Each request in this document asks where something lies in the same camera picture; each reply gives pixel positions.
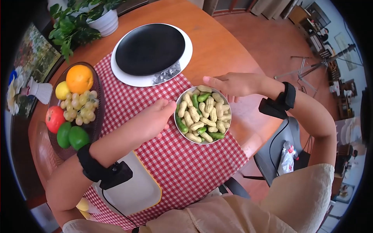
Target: red apple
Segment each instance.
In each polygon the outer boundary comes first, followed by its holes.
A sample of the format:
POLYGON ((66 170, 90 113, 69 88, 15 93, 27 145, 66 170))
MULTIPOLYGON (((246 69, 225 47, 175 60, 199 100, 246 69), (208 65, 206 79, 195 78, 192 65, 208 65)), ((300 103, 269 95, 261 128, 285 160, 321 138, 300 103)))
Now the red apple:
POLYGON ((48 109, 46 115, 46 124, 52 133, 57 133, 62 123, 66 122, 63 116, 63 110, 59 106, 52 106, 48 109))

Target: gingham table runner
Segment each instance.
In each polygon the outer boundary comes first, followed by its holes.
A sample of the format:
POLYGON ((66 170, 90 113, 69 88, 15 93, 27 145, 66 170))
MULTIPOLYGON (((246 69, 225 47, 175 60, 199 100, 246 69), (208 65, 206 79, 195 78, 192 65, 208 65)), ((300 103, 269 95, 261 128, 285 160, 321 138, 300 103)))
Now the gingham table runner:
MULTIPOLYGON (((101 137, 157 99, 176 101, 187 88, 192 87, 182 74, 152 87, 126 85, 112 73, 110 58, 111 54, 94 67, 102 81, 106 100, 101 137)), ((216 143, 199 145, 179 133, 173 117, 168 124, 170 129, 162 133, 161 139, 152 139, 135 150, 162 188, 162 198, 157 205, 129 216, 138 226, 168 210, 184 208, 199 200, 227 181, 248 161, 230 132, 216 143)), ((102 214, 92 214, 99 222, 119 225, 125 230, 134 228, 125 217, 112 212, 92 187, 84 196, 101 211, 102 214)))

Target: tiled floor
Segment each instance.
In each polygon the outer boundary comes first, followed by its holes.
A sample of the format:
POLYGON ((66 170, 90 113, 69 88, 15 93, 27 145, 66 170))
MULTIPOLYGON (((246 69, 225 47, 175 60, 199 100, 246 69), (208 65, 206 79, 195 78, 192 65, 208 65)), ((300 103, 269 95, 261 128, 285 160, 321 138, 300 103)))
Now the tiled floor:
MULTIPOLYGON (((289 19, 267 20, 262 15, 254 16, 250 13, 217 16, 215 19, 237 38, 269 77, 299 69, 302 59, 290 59, 290 56, 314 57, 303 35, 289 19)), ((313 58, 307 62, 305 66, 314 64, 317 60, 313 58)), ((279 81, 287 81, 301 89, 297 80, 296 74, 279 78, 279 81)), ((338 120, 337 104, 329 92, 325 68, 313 71, 305 80, 318 89, 314 98, 328 109, 334 120, 338 120)), ((308 95, 315 94, 310 87, 302 85, 308 95)), ((304 146, 309 134, 302 127, 300 131, 301 144, 304 146)), ((233 177, 249 192, 253 201, 262 200, 269 190, 267 183, 262 180, 244 179, 242 174, 261 176, 254 159, 233 177)))

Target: hand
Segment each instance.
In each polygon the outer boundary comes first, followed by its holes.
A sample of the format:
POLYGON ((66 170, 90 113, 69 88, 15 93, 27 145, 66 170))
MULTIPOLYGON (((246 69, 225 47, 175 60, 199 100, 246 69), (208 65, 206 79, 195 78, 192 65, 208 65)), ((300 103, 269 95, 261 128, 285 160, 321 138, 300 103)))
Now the hand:
POLYGON ((227 73, 226 75, 209 77, 204 76, 203 82, 227 97, 228 102, 237 103, 239 97, 257 94, 260 89, 261 79, 267 78, 264 75, 255 73, 227 73))
POLYGON ((161 138, 162 130, 168 130, 168 119, 176 110, 176 102, 160 99, 132 117, 126 124, 130 124, 134 132, 138 132, 141 143, 157 137, 161 138))

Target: tripod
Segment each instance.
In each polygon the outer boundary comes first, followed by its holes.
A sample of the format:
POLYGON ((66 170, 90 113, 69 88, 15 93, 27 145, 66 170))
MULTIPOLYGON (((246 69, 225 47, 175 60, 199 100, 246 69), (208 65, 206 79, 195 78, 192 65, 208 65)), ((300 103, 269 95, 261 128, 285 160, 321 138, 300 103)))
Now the tripod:
POLYGON ((293 58, 293 57, 303 58, 303 60, 302 60, 302 65, 301 65, 300 69, 290 71, 290 72, 285 73, 285 74, 283 74, 283 75, 275 76, 274 78, 275 78, 275 79, 278 79, 279 77, 283 77, 283 76, 286 76, 286 75, 289 75, 289 74, 292 74, 292 73, 298 73, 298 83, 299 83, 299 80, 300 80, 300 81, 304 82, 306 85, 308 85, 308 86, 309 86, 309 87, 310 87, 310 88, 315 92, 315 94, 313 95, 313 97, 314 97, 314 96, 316 95, 316 93, 317 93, 317 89, 314 88, 310 83, 308 83, 308 82, 304 79, 304 77, 305 77, 307 74, 311 73, 312 71, 316 70, 317 68, 319 68, 319 67, 321 67, 321 66, 325 66, 326 68, 328 68, 328 63, 329 63, 329 62, 332 62, 332 61, 336 60, 337 58, 342 57, 343 54, 345 54, 345 53, 348 53, 348 52, 350 52, 350 51, 352 51, 352 50, 355 50, 355 47, 356 47, 355 44, 349 44, 349 45, 348 45, 348 48, 344 49, 343 51, 339 52, 338 54, 336 54, 336 55, 334 55, 334 56, 331 56, 331 57, 329 57, 329 58, 324 57, 323 60, 322 60, 321 62, 316 63, 316 64, 313 64, 313 65, 310 65, 310 66, 306 66, 306 67, 304 67, 305 60, 306 60, 307 58, 311 58, 311 57, 291 56, 290 58, 293 58))

